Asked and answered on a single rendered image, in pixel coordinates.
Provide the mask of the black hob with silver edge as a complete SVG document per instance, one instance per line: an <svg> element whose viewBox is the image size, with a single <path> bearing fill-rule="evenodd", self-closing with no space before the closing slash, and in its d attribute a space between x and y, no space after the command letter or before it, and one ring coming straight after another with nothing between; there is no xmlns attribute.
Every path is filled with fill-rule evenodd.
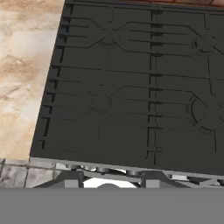
<svg viewBox="0 0 224 224"><path fill-rule="evenodd" d="M31 156L224 176L224 9L65 0Z"/></svg>

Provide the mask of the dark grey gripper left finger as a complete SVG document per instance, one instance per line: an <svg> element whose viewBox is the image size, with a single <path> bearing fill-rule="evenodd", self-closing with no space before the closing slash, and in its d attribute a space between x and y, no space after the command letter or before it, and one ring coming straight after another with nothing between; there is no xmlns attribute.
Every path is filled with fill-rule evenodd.
<svg viewBox="0 0 224 224"><path fill-rule="evenodd" d="M57 178L37 185L37 188L83 188L84 173L82 171L63 171Z"/></svg>

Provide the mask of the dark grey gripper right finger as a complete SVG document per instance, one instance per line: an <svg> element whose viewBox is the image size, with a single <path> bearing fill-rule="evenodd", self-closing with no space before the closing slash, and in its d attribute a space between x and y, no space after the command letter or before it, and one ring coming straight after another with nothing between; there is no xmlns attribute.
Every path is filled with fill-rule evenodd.
<svg viewBox="0 0 224 224"><path fill-rule="evenodd" d="M142 188L186 188L186 185L167 178L162 171L142 171L141 180Z"/></svg>

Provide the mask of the dark grey hob knob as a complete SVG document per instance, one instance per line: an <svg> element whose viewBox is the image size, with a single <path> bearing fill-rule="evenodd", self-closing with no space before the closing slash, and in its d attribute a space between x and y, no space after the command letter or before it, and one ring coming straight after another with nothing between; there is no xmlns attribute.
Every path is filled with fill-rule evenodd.
<svg viewBox="0 0 224 224"><path fill-rule="evenodd" d="M140 177L141 173L142 173L141 171L134 171L134 170L126 171L126 175L129 177Z"/></svg>
<svg viewBox="0 0 224 224"><path fill-rule="evenodd" d="M100 173L112 173L115 170L110 169L110 168L104 168L104 167L96 167L96 171Z"/></svg>
<svg viewBox="0 0 224 224"><path fill-rule="evenodd" d="M70 164L68 166L68 168L71 170L71 171L77 171L77 170L81 170L83 169L83 167L81 165L76 165L76 164Z"/></svg>

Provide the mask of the white round thing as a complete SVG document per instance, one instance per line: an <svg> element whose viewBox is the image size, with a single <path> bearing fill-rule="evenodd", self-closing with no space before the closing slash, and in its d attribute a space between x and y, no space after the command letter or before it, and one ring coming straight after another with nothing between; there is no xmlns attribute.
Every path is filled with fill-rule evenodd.
<svg viewBox="0 0 224 224"><path fill-rule="evenodd" d="M97 170L96 168L84 172L85 188L100 188L111 186L114 188L139 188L141 179L139 177L131 177L124 170L109 169L106 172Z"/></svg>

